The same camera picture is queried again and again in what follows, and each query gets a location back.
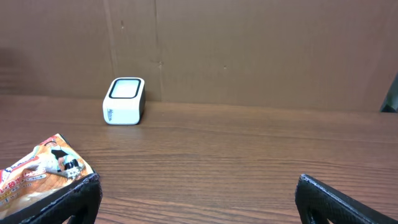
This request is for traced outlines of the yellow snack bag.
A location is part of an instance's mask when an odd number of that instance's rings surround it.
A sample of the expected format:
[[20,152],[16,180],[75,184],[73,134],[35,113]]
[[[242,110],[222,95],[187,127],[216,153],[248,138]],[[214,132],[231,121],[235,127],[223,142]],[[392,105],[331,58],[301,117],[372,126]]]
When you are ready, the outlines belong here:
[[91,166],[56,134],[1,170],[1,218],[27,208],[92,174]]

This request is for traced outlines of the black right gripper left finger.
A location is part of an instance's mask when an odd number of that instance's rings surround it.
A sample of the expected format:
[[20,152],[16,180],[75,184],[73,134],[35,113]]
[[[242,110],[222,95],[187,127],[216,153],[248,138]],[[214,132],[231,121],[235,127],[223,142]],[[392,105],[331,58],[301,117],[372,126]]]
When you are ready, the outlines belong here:
[[1,223],[92,224],[102,199],[100,176],[92,173],[36,203],[1,219]]

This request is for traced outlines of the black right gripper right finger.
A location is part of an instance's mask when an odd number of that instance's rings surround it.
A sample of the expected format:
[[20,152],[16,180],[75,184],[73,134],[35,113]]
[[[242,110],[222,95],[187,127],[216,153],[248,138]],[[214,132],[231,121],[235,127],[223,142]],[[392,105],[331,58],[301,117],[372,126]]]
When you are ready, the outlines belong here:
[[298,179],[295,204],[302,223],[397,223],[307,174]]

